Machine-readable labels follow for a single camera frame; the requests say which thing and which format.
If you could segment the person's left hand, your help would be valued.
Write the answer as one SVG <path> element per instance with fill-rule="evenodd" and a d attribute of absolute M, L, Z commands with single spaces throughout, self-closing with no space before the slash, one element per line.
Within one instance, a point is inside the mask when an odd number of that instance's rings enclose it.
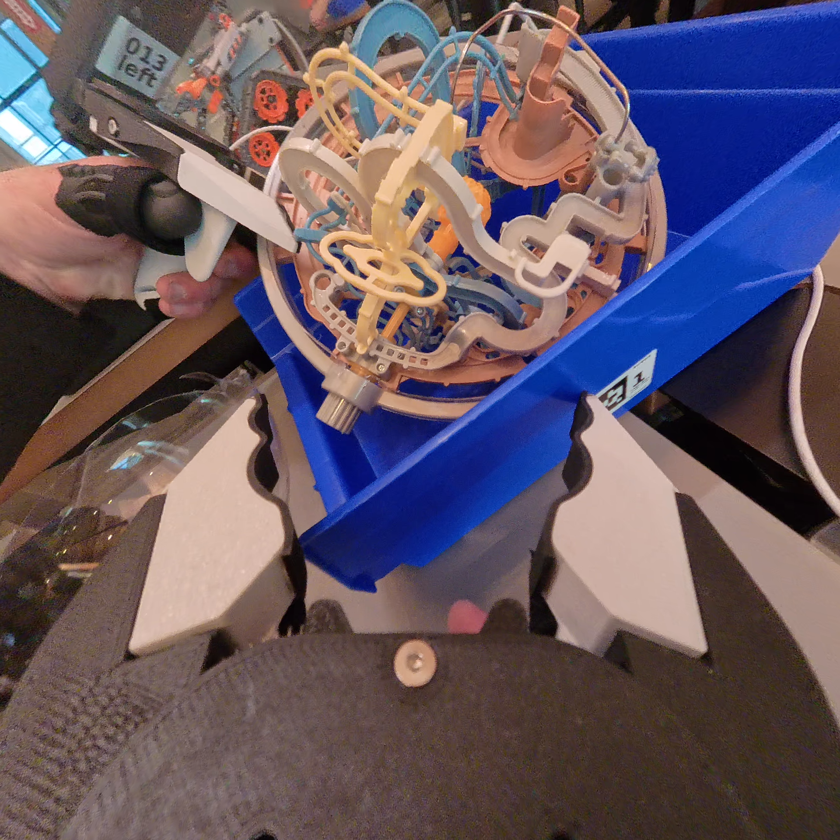
<path fill-rule="evenodd" d="M 143 245 L 126 234 L 99 236 L 72 220 L 56 205 L 60 181 L 58 164 L 1 174 L 2 274 L 75 313 L 92 299 L 133 300 Z M 184 271 L 158 279 L 160 311 L 167 318 L 200 317 L 226 287 L 258 273 L 255 255 L 230 241 L 205 282 Z"/>

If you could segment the clear plastic dome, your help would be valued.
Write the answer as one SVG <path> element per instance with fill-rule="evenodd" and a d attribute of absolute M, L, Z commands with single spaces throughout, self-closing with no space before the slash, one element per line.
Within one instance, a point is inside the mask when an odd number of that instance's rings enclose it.
<path fill-rule="evenodd" d="M 16 679 L 144 503 L 161 494 L 262 378 L 187 374 L 187 390 L 135 410 L 79 456 L 2 503 L 1 662 Z"/>

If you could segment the blue plastic bin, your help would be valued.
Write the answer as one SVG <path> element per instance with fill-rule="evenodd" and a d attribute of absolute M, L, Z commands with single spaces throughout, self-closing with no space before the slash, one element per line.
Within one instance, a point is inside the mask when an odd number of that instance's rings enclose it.
<path fill-rule="evenodd" d="M 838 234 L 838 36 L 834 2 L 593 37 L 659 154 L 667 256 L 452 423 L 325 426 L 322 374 L 241 290 L 327 511 L 307 559 L 369 592 L 427 564 L 567 456 L 582 392 L 621 414 L 804 279 Z"/>

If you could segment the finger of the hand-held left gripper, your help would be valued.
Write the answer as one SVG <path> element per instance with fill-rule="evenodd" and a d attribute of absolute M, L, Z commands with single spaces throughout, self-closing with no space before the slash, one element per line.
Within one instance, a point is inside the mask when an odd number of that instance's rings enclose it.
<path fill-rule="evenodd" d="M 202 220 L 184 239 L 187 256 L 220 256 L 240 225 L 286 251 L 296 254 L 299 243 L 285 209 L 269 194 L 219 164 L 204 151 L 183 151 L 176 180 L 202 205 Z"/>

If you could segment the colourful plastic maze ball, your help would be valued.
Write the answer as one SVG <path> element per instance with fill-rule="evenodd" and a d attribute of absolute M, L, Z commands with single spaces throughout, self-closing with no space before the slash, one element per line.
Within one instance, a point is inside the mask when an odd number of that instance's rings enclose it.
<path fill-rule="evenodd" d="M 665 256 L 658 156 L 584 11 L 444 34 L 383 2 L 309 59 L 266 181 L 297 254 L 261 239 L 259 264 L 321 423 L 461 417 Z"/>

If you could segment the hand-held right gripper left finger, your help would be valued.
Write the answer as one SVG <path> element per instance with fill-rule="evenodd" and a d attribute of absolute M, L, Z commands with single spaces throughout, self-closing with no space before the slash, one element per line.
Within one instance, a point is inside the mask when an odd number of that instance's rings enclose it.
<path fill-rule="evenodd" d="M 220 633 L 249 648 L 298 627 L 306 561 L 285 501 L 262 394 L 246 397 L 164 495 L 129 651 Z"/>

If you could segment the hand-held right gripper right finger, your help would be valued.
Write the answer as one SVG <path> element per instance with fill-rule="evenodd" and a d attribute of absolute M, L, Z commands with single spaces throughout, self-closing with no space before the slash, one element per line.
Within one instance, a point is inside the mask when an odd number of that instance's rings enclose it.
<path fill-rule="evenodd" d="M 708 650 L 676 488 L 594 395 L 574 412 L 566 493 L 539 550 L 560 641 L 603 656 L 620 632 L 691 658 Z"/>

